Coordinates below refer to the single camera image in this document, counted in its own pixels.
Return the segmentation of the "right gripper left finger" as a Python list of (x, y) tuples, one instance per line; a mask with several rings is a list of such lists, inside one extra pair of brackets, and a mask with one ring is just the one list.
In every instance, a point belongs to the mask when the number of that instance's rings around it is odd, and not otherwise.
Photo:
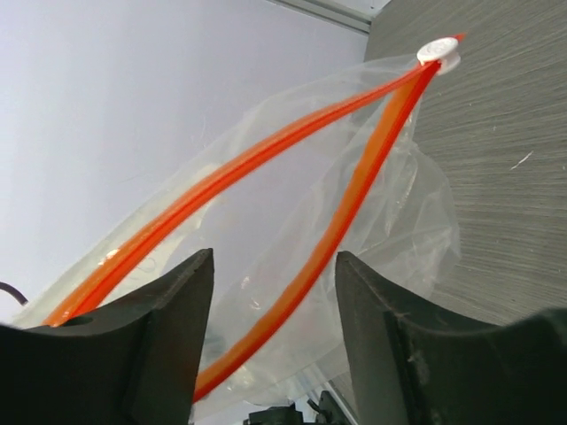
[(2, 326), (2, 423), (188, 423), (213, 289), (204, 249), (59, 327)]

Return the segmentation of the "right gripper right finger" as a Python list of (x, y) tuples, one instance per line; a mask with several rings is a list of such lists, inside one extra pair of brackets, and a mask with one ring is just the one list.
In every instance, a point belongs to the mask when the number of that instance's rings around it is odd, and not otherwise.
[(564, 309), (485, 323), (347, 251), (337, 256), (335, 284), (360, 423), (565, 423)]

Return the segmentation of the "clear zip top bag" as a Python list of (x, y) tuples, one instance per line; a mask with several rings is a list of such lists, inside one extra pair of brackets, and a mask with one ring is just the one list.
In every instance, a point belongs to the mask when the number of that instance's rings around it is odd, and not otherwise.
[(221, 358), (302, 271), (307, 295), (272, 338), (194, 408), (303, 396), (347, 369), (334, 283), (350, 251), (420, 296), (460, 257), (448, 180), (414, 142), (419, 103), (402, 85), (454, 70), (460, 38), (381, 58), (261, 102), (14, 318), (55, 328), (82, 301), (106, 305), (194, 251), (215, 253), (200, 366)]

